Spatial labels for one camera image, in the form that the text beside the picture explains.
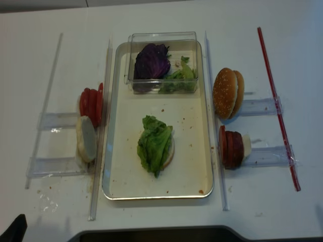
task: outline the clear plastic box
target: clear plastic box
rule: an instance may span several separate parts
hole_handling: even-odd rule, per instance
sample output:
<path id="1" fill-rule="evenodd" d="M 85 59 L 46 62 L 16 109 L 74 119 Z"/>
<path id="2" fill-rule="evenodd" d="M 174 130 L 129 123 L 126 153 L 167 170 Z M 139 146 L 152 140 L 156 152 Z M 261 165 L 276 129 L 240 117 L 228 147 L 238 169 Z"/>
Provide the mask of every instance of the clear plastic box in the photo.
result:
<path id="1" fill-rule="evenodd" d="M 187 65 L 194 71 L 193 79 L 134 79 L 138 53 L 148 44 L 164 44 L 169 47 L 170 75 L 181 70 L 181 56 L 189 57 Z M 136 94 L 143 93 L 194 93 L 198 80 L 197 41 L 195 32 L 133 34 L 129 37 L 130 57 L 128 59 L 127 83 Z"/>

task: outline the tray rim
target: tray rim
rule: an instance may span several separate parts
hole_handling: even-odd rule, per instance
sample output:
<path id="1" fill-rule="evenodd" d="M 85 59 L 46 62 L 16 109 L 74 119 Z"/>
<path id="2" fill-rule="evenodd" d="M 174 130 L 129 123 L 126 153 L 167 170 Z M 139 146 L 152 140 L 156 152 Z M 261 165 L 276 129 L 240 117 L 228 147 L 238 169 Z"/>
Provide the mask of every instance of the tray rim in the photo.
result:
<path id="1" fill-rule="evenodd" d="M 203 75 L 203 81 L 204 81 L 204 68 L 203 68 L 203 53 L 202 53 L 202 46 L 200 44 L 199 41 L 196 41 L 197 43 L 197 49 L 199 48 L 200 51 L 201 51 L 201 66 L 202 66 L 202 75 Z M 120 48 L 122 47 L 122 45 L 128 45 L 129 43 L 128 42 L 124 42 L 124 43 L 121 43 L 117 49 L 116 49 L 116 53 L 115 53 L 115 59 L 114 59 L 114 74 L 113 74 L 113 84 L 112 84 L 112 90 L 111 90 L 111 101 L 112 101 L 112 91 L 113 91 L 113 88 L 114 88 L 114 79 L 115 79 L 115 74 L 116 74 L 116 68 L 117 68 L 117 62 L 116 62 L 116 59 L 117 59 L 117 53 L 118 51 L 120 51 Z M 205 103 L 206 103 L 206 90 L 205 90 L 205 84 L 204 84 L 204 99 L 205 99 Z M 209 122 L 207 122 L 207 131 L 208 131 L 208 141 L 209 141 L 209 144 L 210 144 L 210 135 L 209 135 Z M 211 161 L 211 167 L 212 167 L 212 155 L 210 155 L 210 161 Z M 102 180 L 101 180 L 101 189 L 102 189 L 102 192 L 103 192 L 103 195 L 110 201 L 125 201 L 125 200 L 151 200 L 151 199 L 192 199 L 192 198 L 206 198 L 208 197 L 213 189 L 214 189 L 214 169 L 212 167 L 212 186 L 210 188 L 210 190 L 205 193 L 205 194 L 200 194 L 200 195 L 178 195 L 178 196 L 174 196 L 174 195 L 170 195 L 170 196 L 146 196 L 146 197 L 119 197 L 119 198 L 115 198 L 115 197 L 110 197 L 109 195 L 107 195 L 104 191 L 104 188 L 103 188 L 103 179 L 104 179 L 104 168 L 105 168 L 105 162 L 104 162 L 104 166 L 103 166 L 103 172 L 102 172 Z"/>

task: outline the red stick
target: red stick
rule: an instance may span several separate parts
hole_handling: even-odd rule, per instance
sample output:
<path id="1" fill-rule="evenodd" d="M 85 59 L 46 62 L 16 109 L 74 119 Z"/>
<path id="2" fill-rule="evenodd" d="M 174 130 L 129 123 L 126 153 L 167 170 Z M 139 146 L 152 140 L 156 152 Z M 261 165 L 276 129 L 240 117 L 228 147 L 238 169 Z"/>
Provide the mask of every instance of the red stick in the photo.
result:
<path id="1" fill-rule="evenodd" d="M 259 35 L 259 40 L 260 40 L 260 44 L 261 44 L 261 49 L 262 49 L 264 62 L 266 64 L 269 83 L 271 85 L 274 100 L 276 100 L 275 103 L 276 103 L 277 116 L 278 116 L 278 120 L 279 120 L 279 125 L 281 127 L 283 139 L 284 139 L 284 144 L 285 144 L 285 147 L 286 147 L 288 163 L 289 163 L 289 169 L 291 171 L 291 175 L 292 175 L 292 179 L 293 179 L 295 189 L 298 192 L 298 191 L 301 190 L 301 187 L 300 187 L 299 182 L 298 182 L 297 173 L 296 173 L 296 169 L 295 169 L 295 165 L 294 165 L 294 161 L 293 161 L 294 157 L 292 157 L 292 151 L 291 151 L 291 148 L 290 148 L 290 145 L 289 145 L 289 142 L 288 142 L 287 133 L 286 133 L 286 130 L 285 130 L 285 125 L 284 125 L 283 116 L 282 116 L 282 110 L 281 110 L 280 102 L 278 100 L 278 95 L 277 95 L 277 92 L 276 92 L 276 88 L 275 88 L 275 85 L 274 85 L 274 80 L 273 80 L 271 68 L 269 66 L 269 60 L 268 60 L 266 47 L 264 45 L 264 41 L 263 41 L 262 32 L 261 32 L 260 27 L 258 27 L 258 35 Z"/>

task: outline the sesame seed bun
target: sesame seed bun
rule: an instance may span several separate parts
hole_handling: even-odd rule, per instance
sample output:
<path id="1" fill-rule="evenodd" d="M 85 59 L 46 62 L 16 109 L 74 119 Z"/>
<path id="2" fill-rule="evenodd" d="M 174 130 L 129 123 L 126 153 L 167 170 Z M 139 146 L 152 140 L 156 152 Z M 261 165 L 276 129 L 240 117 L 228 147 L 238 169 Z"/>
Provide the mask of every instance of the sesame seed bun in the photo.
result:
<path id="1" fill-rule="evenodd" d="M 242 105 L 242 101 L 243 101 L 243 95 L 244 95 L 244 80 L 243 80 L 243 76 L 241 75 L 240 72 L 238 71 L 233 71 L 234 74 L 236 74 L 237 77 L 237 81 L 238 81 L 238 95 L 237 95 L 237 100 L 236 103 L 234 105 L 233 111 L 230 115 L 229 118 L 233 118 L 234 115 L 237 114 L 237 112 L 239 111 L 241 105 Z"/>
<path id="2" fill-rule="evenodd" d="M 233 111 L 238 96 L 238 80 L 229 68 L 220 70 L 213 85 L 213 103 L 216 114 L 228 119 Z"/>

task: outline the black object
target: black object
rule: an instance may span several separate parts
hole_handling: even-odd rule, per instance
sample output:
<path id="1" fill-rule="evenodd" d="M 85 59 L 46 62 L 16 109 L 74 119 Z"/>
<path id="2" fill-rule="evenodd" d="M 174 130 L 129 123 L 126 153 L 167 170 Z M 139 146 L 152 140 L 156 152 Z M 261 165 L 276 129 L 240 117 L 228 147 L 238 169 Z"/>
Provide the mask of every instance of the black object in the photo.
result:
<path id="1" fill-rule="evenodd" d="M 0 236 L 0 242 L 22 242 L 27 230 L 25 214 L 20 214 Z"/>

